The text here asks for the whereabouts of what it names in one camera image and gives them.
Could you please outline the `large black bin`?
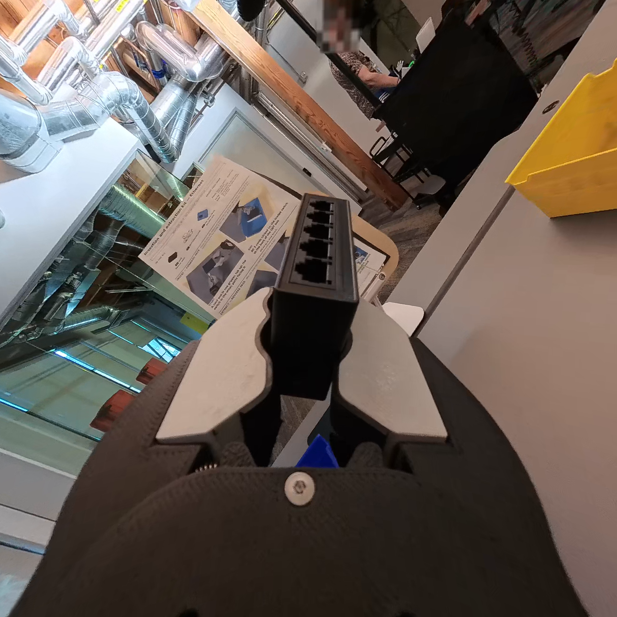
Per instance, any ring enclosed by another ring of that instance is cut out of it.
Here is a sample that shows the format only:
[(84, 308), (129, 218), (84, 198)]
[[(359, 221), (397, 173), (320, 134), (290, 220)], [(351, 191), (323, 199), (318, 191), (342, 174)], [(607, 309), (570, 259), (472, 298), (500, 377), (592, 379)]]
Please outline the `large black bin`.
[(528, 77), (488, 21), (453, 9), (393, 93), (374, 112), (432, 176), (447, 208), (493, 145), (538, 102)]

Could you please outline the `black ethernet switch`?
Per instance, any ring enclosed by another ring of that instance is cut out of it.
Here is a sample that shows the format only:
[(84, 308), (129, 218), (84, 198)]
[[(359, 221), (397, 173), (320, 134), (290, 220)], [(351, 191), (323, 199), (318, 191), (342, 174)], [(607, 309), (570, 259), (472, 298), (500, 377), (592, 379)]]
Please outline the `black ethernet switch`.
[(306, 193), (269, 301), (279, 394), (322, 401), (351, 350), (360, 300), (351, 206)]

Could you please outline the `wooden beam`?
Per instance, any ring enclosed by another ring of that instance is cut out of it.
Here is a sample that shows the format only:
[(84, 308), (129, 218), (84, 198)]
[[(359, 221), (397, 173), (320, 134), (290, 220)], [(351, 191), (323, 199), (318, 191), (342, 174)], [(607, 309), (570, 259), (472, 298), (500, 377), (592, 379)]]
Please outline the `wooden beam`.
[(217, 1), (201, 1), (191, 11), (191, 17), (306, 123), (320, 142), (331, 148), (335, 158), (381, 198), (392, 212), (406, 203), (408, 195), (405, 190), (352, 139)]

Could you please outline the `black disc pole stand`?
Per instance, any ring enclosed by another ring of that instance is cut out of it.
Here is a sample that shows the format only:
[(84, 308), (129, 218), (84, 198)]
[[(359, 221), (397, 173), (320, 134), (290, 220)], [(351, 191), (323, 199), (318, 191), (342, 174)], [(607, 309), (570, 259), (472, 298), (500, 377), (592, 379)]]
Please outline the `black disc pole stand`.
[[(317, 31), (310, 25), (310, 22), (305, 19), (302, 14), (292, 4), (290, 1), (278, 2), (284, 11), (287, 12), (292, 20), (307, 33), (314, 43), (317, 41)], [(267, 4), (266, 1), (237, 1), (237, 8), (241, 17), (246, 22), (256, 20), (262, 14)], [(380, 99), (370, 89), (370, 87), (362, 82), (357, 71), (354, 70), (339, 54), (334, 52), (323, 52), (332, 66), (336, 67), (336, 70), (342, 75), (343, 84), (350, 85), (352, 90), (358, 92), (358, 95), (366, 102), (371, 107), (369, 117), (373, 116), (374, 110), (381, 104)]]

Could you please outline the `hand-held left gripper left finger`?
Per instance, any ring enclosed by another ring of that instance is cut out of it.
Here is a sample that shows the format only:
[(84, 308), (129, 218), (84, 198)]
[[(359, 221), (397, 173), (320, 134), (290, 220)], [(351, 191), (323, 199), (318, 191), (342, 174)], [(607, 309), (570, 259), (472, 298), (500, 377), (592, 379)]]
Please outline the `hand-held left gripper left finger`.
[(260, 339), (272, 292), (258, 290), (205, 333), (159, 428), (159, 443), (244, 440), (241, 414), (264, 402), (273, 385), (273, 363)]

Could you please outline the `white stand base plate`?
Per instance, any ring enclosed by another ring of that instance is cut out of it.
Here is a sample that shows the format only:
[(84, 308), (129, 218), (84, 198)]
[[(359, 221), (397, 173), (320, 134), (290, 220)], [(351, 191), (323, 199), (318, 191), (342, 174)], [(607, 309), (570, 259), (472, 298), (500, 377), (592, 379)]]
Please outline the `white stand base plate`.
[(425, 317), (425, 311), (421, 306), (411, 304), (386, 302), (382, 309), (408, 337), (416, 333)]

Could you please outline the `silver elbow duct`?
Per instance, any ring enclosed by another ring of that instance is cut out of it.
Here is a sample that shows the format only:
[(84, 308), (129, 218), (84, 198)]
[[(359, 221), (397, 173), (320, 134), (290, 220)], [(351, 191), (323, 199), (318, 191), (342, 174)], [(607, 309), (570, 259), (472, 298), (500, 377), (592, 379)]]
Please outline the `silver elbow duct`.
[[(40, 1), (9, 38), (1, 37), (1, 163), (35, 174), (68, 138), (96, 131), (108, 118), (128, 120), (159, 159), (178, 160), (201, 87), (221, 77), (228, 52), (204, 35), (190, 45), (166, 23), (153, 24), (146, 1), (102, 1), (79, 17), (65, 1)], [(134, 35), (163, 83), (153, 104), (139, 85), (106, 70), (117, 41)]]

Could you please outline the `orange machine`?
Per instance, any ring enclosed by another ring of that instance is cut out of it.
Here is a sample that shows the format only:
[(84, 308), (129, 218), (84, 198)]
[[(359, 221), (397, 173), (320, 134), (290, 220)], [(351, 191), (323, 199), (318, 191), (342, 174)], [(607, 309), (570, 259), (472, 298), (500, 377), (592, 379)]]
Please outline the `orange machine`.
[(89, 423), (89, 426), (103, 433), (107, 432), (120, 414), (136, 398), (136, 393), (119, 389), (114, 395), (104, 402), (96, 416)]
[(160, 359), (151, 358), (143, 368), (141, 368), (136, 377), (136, 381), (148, 385), (156, 377), (165, 371), (167, 365), (166, 362)]

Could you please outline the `yellow plastic bin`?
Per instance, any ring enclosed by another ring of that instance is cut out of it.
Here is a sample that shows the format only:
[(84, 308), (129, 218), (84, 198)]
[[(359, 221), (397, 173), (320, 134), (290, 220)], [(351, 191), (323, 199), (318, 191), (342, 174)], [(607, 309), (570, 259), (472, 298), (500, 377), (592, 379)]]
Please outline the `yellow plastic bin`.
[(616, 209), (616, 62), (583, 78), (506, 182), (550, 218)]

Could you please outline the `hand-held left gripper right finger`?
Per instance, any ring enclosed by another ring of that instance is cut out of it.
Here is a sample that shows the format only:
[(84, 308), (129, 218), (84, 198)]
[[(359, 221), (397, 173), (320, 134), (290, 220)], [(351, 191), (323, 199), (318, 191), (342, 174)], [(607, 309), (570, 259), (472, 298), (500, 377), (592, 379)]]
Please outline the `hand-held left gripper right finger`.
[(446, 427), (405, 329), (381, 307), (360, 303), (351, 335), (333, 401), (387, 437), (444, 443)]

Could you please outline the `silver corrugated ceiling duct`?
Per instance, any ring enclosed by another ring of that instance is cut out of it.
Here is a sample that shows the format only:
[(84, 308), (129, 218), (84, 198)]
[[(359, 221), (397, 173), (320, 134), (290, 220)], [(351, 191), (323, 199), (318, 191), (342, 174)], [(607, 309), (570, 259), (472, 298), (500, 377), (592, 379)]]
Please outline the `silver corrugated ceiling duct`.
[(107, 322), (110, 327), (117, 326), (127, 317), (129, 312), (130, 308), (128, 307), (111, 306), (107, 304), (74, 312), (68, 315), (56, 329), (54, 329), (53, 334), (58, 335), (82, 328), (99, 321)]

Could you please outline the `blue plastic bin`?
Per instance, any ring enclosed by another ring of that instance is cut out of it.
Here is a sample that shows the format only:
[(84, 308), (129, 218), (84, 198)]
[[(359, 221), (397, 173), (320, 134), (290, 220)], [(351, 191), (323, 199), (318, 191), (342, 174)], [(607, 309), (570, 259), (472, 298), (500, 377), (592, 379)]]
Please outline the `blue plastic bin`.
[(317, 434), (299, 458), (297, 468), (339, 468), (334, 451), (327, 439)]

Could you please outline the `printed instruction sheet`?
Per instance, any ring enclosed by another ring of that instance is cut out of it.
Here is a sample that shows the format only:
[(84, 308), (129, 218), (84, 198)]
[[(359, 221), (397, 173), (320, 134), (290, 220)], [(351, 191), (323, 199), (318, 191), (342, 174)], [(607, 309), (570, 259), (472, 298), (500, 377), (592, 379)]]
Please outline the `printed instruction sheet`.
[(275, 278), (300, 198), (274, 179), (215, 155), (141, 260), (214, 319)]

